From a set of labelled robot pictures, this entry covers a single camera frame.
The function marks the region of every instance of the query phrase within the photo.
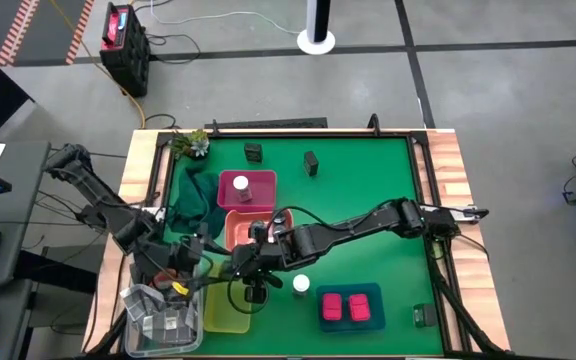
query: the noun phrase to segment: red block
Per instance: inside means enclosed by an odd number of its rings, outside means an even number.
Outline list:
[[[335,293],[324,294],[323,303],[324,320],[341,320],[341,295]]]
[[[350,305],[350,317],[352,321],[370,320],[370,306],[366,294],[355,294],[348,298]]]

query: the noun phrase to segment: red and black battery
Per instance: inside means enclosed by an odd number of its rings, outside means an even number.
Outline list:
[[[106,32],[101,37],[101,50],[117,49],[123,46],[126,23],[128,22],[128,9],[117,9],[106,17]]]
[[[131,5],[108,3],[101,36],[101,62],[130,95],[148,92],[150,44]]]

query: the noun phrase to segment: green cloth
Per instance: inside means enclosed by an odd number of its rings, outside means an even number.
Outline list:
[[[168,226],[173,232],[192,234],[205,222],[210,235],[217,238],[226,219],[226,211],[217,206],[219,176],[204,172],[207,159],[180,161],[187,165],[177,179],[179,195],[168,210]]]

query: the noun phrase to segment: green table surface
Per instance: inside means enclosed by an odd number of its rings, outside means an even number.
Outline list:
[[[244,144],[261,144],[263,163],[250,164]],[[304,153],[313,151],[319,171],[309,177]],[[189,159],[177,161],[170,203],[178,197],[177,176]],[[408,147],[403,138],[255,138],[211,141],[206,171],[273,170],[277,207],[297,205],[327,222],[364,214],[383,200],[415,198]],[[313,220],[293,211],[296,224]],[[164,241],[179,235],[166,229]],[[224,236],[216,239],[224,244]],[[296,299],[292,279],[306,274],[309,295]],[[189,355],[440,355],[438,327],[417,328],[413,306],[434,303],[421,239],[401,239],[382,232],[333,248],[314,265],[275,273],[283,289],[270,288],[265,309],[252,315],[245,334],[204,332],[201,346]],[[330,334],[319,328],[315,290],[321,285],[375,282],[382,291],[386,327],[370,333]]]

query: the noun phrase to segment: orange container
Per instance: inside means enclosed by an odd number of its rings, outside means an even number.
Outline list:
[[[286,229],[293,227],[292,213],[290,210],[284,210],[286,222],[283,224]],[[258,213],[240,213],[232,210],[226,215],[226,249],[232,251],[237,245],[250,244],[254,240],[248,237],[248,228],[255,220],[261,220],[268,225],[272,211]],[[272,236],[273,228],[270,229],[269,236]]]

